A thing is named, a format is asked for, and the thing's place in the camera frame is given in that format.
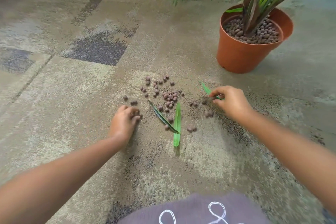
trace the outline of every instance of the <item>terracotta pot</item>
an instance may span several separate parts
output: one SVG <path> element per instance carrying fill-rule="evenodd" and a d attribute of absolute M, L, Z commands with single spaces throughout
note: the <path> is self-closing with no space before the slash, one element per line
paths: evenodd
<path fill-rule="evenodd" d="M 229 9 L 242 6 L 242 4 L 235 5 Z M 287 14 L 275 8 L 271 11 L 269 18 L 278 29 L 279 42 L 273 44 L 246 44 L 232 38 L 223 29 L 223 25 L 240 14 L 241 12 L 224 13 L 220 19 L 217 61 L 230 72 L 248 73 L 292 34 L 293 22 Z"/>

